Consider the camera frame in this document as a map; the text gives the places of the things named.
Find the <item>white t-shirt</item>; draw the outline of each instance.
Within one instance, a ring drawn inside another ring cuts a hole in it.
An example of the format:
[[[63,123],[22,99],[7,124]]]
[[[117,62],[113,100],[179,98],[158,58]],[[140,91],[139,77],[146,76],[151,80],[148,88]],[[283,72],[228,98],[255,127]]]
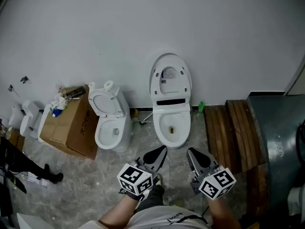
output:
[[[89,221],[79,229],[104,229],[97,221]],[[195,228],[210,229],[202,217],[180,207],[155,206],[136,213],[128,222],[127,229]]]

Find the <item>tile floor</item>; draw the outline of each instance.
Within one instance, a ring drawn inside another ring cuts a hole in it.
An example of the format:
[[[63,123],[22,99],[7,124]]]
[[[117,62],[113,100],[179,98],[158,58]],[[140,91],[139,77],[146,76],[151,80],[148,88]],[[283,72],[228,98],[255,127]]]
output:
[[[143,119],[149,112],[141,112]],[[42,186],[28,180],[28,176],[19,174],[28,193],[23,194],[9,182],[14,213],[40,216],[56,229],[76,229],[89,220],[98,220],[122,197],[116,178],[125,163],[137,158],[145,148],[159,147],[153,124],[141,126],[133,124],[133,133],[129,149],[124,153],[98,148],[95,160],[67,155],[56,148],[26,138],[24,152],[44,167],[49,164],[53,172],[64,174],[63,182]],[[164,204],[179,205],[202,213],[207,208],[206,198],[202,194],[194,195],[189,182],[192,179],[186,150],[196,147],[208,150],[203,114],[193,112],[191,132],[187,142],[179,149],[169,150],[160,174],[165,187]],[[246,210],[246,177],[235,176],[237,183],[225,196],[233,213],[240,218]],[[211,222],[209,210],[204,217]]]

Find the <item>dark pants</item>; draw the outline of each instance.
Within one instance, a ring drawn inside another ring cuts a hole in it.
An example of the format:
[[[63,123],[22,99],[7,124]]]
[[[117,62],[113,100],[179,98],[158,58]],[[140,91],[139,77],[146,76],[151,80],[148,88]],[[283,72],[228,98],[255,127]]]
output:
[[[52,174],[49,170],[40,168],[8,140],[1,137],[0,166],[4,167],[5,163],[9,165],[9,171],[11,172],[19,173],[29,171],[37,177],[51,182],[58,180],[56,175]]]
[[[149,192],[147,199],[141,202],[139,207],[134,211],[134,214],[147,208],[164,205],[163,193],[164,189],[161,185],[154,186]]]

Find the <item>marker cube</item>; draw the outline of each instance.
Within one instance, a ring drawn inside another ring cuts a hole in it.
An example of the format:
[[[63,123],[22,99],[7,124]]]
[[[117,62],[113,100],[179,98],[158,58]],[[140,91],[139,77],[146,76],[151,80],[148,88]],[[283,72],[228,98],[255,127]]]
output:
[[[124,165],[117,178],[122,188],[137,196],[153,186],[151,173],[129,164]]]
[[[213,175],[205,177],[199,190],[211,200],[215,200],[226,194],[233,187],[235,182],[236,179],[230,170],[226,168]]]

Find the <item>brown cardboard box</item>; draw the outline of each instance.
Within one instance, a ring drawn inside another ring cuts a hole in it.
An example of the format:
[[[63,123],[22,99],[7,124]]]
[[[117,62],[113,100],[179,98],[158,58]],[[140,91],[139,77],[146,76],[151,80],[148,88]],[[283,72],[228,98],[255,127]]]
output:
[[[68,93],[77,88],[65,90]],[[88,101],[89,88],[87,85],[84,88],[86,94],[68,102],[67,108],[58,117],[53,117],[51,112],[48,114],[40,138],[67,154],[94,159],[98,117]]]
[[[10,143],[13,144],[20,151],[22,151],[23,149],[24,138],[25,137],[21,136],[20,131],[17,131],[13,128],[6,134],[6,139],[8,139]]]

